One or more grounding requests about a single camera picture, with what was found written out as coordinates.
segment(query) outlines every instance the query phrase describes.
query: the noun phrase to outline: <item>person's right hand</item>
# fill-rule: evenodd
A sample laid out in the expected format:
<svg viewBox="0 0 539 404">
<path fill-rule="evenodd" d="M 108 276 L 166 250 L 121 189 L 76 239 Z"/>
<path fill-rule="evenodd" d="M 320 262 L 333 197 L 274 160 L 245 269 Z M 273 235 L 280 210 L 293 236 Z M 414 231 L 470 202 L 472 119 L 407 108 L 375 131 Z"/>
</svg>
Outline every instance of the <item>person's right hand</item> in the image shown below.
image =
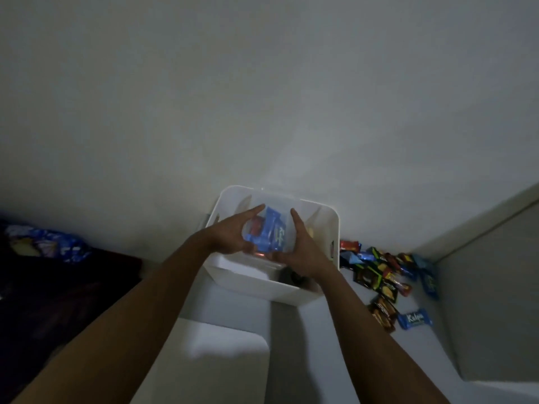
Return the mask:
<svg viewBox="0 0 539 404">
<path fill-rule="evenodd" d="M 272 261 L 285 263 L 301 276 L 313 278 L 319 281 L 324 274 L 337 271 L 334 265 L 327 259 L 318 245 L 310 237 L 303 221 L 296 212 L 291 209 L 292 219 L 296 227 L 296 244 L 293 252 L 273 252 L 268 255 Z"/>
</svg>

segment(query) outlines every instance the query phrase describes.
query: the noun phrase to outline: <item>white plastic bin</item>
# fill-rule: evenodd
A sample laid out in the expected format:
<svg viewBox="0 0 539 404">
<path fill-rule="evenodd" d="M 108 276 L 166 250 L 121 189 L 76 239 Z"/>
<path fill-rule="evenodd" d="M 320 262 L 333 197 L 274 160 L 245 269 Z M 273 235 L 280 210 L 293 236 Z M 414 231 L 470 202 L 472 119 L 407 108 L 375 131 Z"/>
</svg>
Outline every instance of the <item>white plastic bin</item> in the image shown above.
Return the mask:
<svg viewBox="0 0 539 404">
<path fill-rule="evenodd" d="M 286 221 L 285 250 L 292 250 L 295 242 L 295 229 L 290 216 L 290 208 L 293 207 L 306 227 L 313 230 L 313 239 L 320 249 L 328 258 L 333 259 L 335 269 L 339 268 L 340 220 L 337 212 L 324 204 L 249 187 L 229 186 L 221 192 L 206 226 L 262 203 L 279 211 Z M 282 265 L 243 252 L 232 255 L 212 254 L 205 261 L 204 267 L 220 286 L 262 299 L 301 305 L 322 294 L 313 280 L 307 280 L 300 288 L 278 282 Z"/>
</svg>

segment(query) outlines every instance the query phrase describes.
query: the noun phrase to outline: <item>forearm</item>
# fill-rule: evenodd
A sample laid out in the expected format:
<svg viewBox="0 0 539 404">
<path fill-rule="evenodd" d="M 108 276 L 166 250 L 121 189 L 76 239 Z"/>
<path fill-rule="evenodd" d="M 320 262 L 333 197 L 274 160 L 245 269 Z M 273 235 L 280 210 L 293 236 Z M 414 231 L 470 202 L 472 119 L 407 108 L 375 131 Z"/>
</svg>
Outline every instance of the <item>forearm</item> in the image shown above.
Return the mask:
<svg viewBox="0 0 539 404">
<path fill-rule="evenodd" d="M 129 402 L 210 252 L 211 241 L 203 232 L 190 237 L 73 339 L 15 402 Z"/>
<path fill-rule="evenodd" d="M 421 368 L 372 317 L 343 276 L 319 281 L 361 403 L 448 403 Z"/>
</svg>

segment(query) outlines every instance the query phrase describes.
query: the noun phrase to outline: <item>white wall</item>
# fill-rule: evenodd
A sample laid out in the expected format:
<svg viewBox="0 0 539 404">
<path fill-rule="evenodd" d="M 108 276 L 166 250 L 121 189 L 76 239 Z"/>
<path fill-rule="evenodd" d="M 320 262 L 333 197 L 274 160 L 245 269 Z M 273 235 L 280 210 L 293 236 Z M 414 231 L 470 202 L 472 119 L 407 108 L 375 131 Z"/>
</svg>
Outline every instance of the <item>white wall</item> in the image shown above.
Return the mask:
<svg viewBox="0 0 539 404">
<path fill-rule="evenodd" d="M 539 397 L 538 244 L 536 203 L 438 263 L 464 379 Z"/>
<path fill-rule="evenodd" d="M 537 182 L 539 0 L 0 0 L 0 210 L 164 258 L 240 183 L 395 251 Z"/>
</svg>

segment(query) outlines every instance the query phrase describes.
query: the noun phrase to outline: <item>dark fabric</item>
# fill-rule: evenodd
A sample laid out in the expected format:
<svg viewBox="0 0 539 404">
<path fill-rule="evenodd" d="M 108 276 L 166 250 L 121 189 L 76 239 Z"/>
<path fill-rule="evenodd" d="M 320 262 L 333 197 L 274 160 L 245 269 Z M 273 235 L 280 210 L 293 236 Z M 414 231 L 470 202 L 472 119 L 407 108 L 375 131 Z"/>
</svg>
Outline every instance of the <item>dark fabric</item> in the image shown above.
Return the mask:
<svg viewBox="0 0 539 404">
<path fill-rule="evenodd" d="M 0 245 L 0 404 L 139 282 L 141 260 L 94 249 L 77 265 Z"/>
</svg>

